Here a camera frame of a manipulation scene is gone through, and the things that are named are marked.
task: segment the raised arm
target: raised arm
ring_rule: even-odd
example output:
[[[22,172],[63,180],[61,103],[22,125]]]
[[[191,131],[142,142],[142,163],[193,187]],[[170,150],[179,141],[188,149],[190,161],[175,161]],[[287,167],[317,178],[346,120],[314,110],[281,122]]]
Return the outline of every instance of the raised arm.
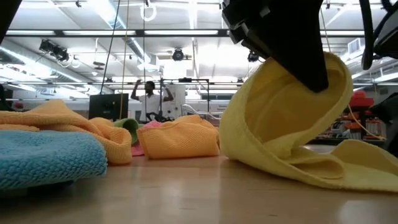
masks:
[[[131,93],[131,98],[133,100],[139,100],[139,97],[136,94],[137,94],[137,88],[140,84],[141,84],[141,80],[137,80],[136,85],[134,86],[134,89],[132,90],[132,93]]]
[[[173,94],[170,92],[169,88],[166,87],[165,90],[166,90],[166,92],[167,92],[167,96],[165,96],[165,97],[163,98],[163,101],[166,102],[166,101],[172,101],[172,100],[174,100]]]

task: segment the microfiber cloth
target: microfiber cloth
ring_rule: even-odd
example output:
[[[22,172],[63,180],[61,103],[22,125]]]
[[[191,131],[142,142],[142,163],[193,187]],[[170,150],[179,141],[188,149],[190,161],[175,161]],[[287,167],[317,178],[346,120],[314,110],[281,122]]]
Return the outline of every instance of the microfiber cloth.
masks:
[[[217,156],[218,130],[199,115],[182,116],[156,128],[137,130],[149,159]]]
[[[0,130],[0,190],[97,177],[105,172],[104,147],[90,134]]]
[[[377,146],[345,140],[330,154],[302,146],[334,122],[353,92],[345,64],[329,53],[325,62],[329,87],[314,93],[267,59],[223,113],[221,152],[265,172],[319,187],[398,192],[398,160]]]
[[[87,120],[70,110],[62,100],[50,100],[27,112],[0,111],[0,129],[25,131],[78,131],[92,134],[105,147],[108,162],[127,164],[131,157],[131,135],[103,118]]]
[[[137,138],[137,129],[139,129],[142,125],[138,124],[135,119],[132,118],[124,118],[119,121],[115,121],[113,123],[115,127],[124,128],[130,132],[131,135],[131,144],[133,145],[138,140]]]
[[[162,125],[162,123],[158,122],[158,121],[151,121],[145,125],[143,125],[142,129],[144,128],[156,128],[159,127],[160,125]],[[143,156],[144,155],[144,150],[141,147],[141,144],[139,141],[136,141],[136,143],[134,145],[131,146],[131,154],[132,156]]]

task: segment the table surface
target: table surface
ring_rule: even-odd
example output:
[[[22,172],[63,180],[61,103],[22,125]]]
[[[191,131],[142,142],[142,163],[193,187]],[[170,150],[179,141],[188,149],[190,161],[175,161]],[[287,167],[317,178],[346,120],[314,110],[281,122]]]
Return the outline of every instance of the table surface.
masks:
[[[54,195],[0,199],[0,223],[398,223],[398,195],[320,189],[227,158],[109,167]]]

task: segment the folded towel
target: folded towel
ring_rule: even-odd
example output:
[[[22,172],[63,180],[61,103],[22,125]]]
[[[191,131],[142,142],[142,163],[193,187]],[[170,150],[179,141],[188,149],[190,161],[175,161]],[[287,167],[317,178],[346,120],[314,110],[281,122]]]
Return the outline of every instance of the folded towel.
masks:
[[[273,59],[238,90],[221,119],[221,151],[271,174],[331,189],[398,192],[398,160],[362,141],[342,142],[331,154],[303,144],[347,107],[353,82],[345,64],[325,53],[329,87],[314,93]]]
[[[119,121],[115,121],[113,123],[115,127],[124,128],[130,132],[131,135],[131,144],[133,145],[138,140],[137,138],[137,129],[139,129],[142,125],[138,124],[135,119],[132,118],[124,118]]]
[[[0,129],[26,131],[54,130],[78,131],[92,134],[105,147],[110,163],[131,162],[131,135],[123,128],[103,118],[87,120],[70,110],[62,100],[50,100],[27,112],[0,111]]]
[[[0,190],[97,177],[106,172],[103,145],[92,135],[0,130]]]
[[[149,159],[217,156],[218,130],[199,115],[182,116],[157,128],[140,128],[138,139]]]
[[[156,128],[159,127],[160,125],[162,125],[162,123],[158,122],[158,121],[151,121],[145,125],[143,125],[142,129],[144,128]],[[136,141],[136,143],[131,146],[131,154],[132,156],[143,156],[144,155],[144,149],[141,147],[141,144],[139,143],[139,141]]]

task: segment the man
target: man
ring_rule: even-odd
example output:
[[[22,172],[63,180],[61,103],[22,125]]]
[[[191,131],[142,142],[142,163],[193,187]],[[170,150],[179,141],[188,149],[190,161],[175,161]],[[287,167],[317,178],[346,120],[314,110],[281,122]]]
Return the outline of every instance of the man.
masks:
[[[147,113],[158,113],[159,112],[159,106],[160,106],[160,96],[154,94],[154,89],[155,89],[155,83],[152,81],[148,81],[145,84],[145,95],[144,96],[137,96],[137,88],[141,84],[141,80],[138,80],[133,91],[131,94],[131,98],[133,100],[139,100],[141,102],[141,116],[139,118],[139,121],[141,123],[146,123],[148,122],[146,118]],[[170,90],[168,88],[165,88],[167,95],[163,98],[163,102],[166,101],[172,101],[174,100],[174,97]]]

